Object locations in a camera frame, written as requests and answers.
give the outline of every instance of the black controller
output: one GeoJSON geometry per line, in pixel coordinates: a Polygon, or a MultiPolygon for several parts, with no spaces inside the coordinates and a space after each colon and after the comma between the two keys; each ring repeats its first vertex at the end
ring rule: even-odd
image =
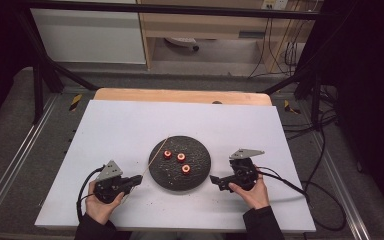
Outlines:
{"type": "Polygon", "coordinates": [[[229,162],[234,175],[224,178],[210,175],[211,182],[218,185],[220,191],[229,190],[233,192],[229,187],[229,183],[231,182],[242,187],[244,190],[251,190],[255,185],[255,181],[258,179],[258,172],[251,158],[233,159],[229,160],[229,162]]]}
{"type": "Polygon", "coordinates": [[[134,186],[138,186],[141,183],[141,175],[136,175],[131,178],[115,176],[97,182],[93,193],[101,202],[112,203],[119,193],[124,192],[124,196],[126,196],[134,186]]]}

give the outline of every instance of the red ring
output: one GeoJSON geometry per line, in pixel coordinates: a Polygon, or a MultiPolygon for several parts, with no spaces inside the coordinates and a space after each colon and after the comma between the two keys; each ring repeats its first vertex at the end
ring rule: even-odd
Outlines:
{"type": "Polygon", "coordinates": [[[191,173],[191,167],[189,165],[183,165],[182,166],[182,173],[184,175],[188,175],[189,173],[191,173]]]}
{"type": "Polygon", "coordinates": [[[179,153],[179,154],[177,154],[177,161],[178,161],[179,163],[183,163],[183,162],[185,161],[185,159],[186,159],[186,156],[185,156],[184,153],[179,153]]]}
{"type": "Polygon", "coordinates": [[[164,151],[163,156],[165,159],[169,160],[171,158],[171,152],[169,150],[164,151]]]}

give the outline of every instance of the white cabinet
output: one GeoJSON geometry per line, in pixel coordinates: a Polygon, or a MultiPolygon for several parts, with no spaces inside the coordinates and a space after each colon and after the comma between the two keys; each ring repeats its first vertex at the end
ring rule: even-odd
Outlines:
{"type": "Polygon", "coordinates": [[[54,61],[145,64],[137,13],[47,9],[32,9],[32,13],[46,51],[54,61]]]}

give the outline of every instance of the handheld controller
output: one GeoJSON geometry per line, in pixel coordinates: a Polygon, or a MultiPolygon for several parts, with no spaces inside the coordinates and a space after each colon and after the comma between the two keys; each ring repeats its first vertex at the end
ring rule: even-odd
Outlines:
{"type": "Polygon", "coordinates": [[[114,161],[110,161],[99,176],[96,178],[96,185],[93,193],[103,203],[111,203],[118,194],[124,192],[128,195],[134,186],[142,183],[142,176],[121,177],[123,171],[114,161]]]}
{"type": "Polygon", "coordinates": [[[229,183],[231,182],[244,190],[251,190],[255,185],[255,181],[258,179],[258,171],[250,157],[263,153],[263,151],[239,149],[230,156],[231,160],[229,160],[234,175],[224,178],[210,175],[211,182],[218,185],[220,191],[229,190],[233,192],[229,187],[229,183]]]}

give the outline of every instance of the metal bracket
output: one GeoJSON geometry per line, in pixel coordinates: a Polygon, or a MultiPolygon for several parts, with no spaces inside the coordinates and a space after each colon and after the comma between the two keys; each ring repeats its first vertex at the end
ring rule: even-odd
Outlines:
{"type": "Polygon", "coordinates": [[[117,177],[123,174],[123,171],[117,166],[117,164],[111,160],[105,168],[102,170],[102,172],[96,177],[96,181],[104,181],[109,178],[117,177]]]}
{"type": "Polygon", "coordinates": [[[250,158],[250,157],[254,157],[257,155],[261,155],[261,154],[264,154],[264,151],[240,148],[234,154],[230,155],[229,158],[230,159],[244,159],[244,158],[250,158]]]}

